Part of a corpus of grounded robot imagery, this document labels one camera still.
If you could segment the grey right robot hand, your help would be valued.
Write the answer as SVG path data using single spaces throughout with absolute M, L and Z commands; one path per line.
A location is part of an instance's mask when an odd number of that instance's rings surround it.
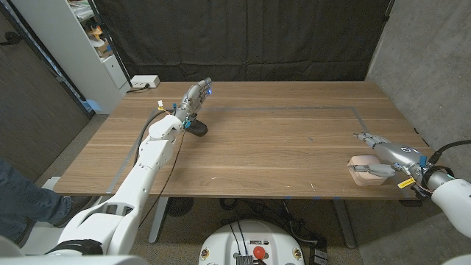
M 393 177 L 402 172 L 415 180 L 421 180 L 423 169 L 420 166 L 422 154 L 405 144 L 392 143 L 386 138 L 368 132 L 354 133 L 354 136 L 371 147 L 386 163 L 354 163 L 347 168 L 353 172 L 366 172 L 378 177 Z

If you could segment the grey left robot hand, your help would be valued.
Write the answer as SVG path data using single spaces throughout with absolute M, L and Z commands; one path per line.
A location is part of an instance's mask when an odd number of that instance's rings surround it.
M 192 85 L 184 94 L 179 107 L 175 110 L 174 115 L 184 122 L 191 116 L 197 114 L 206 98 L 211 95 L 212 79 L 207 77 L 196 84 Z

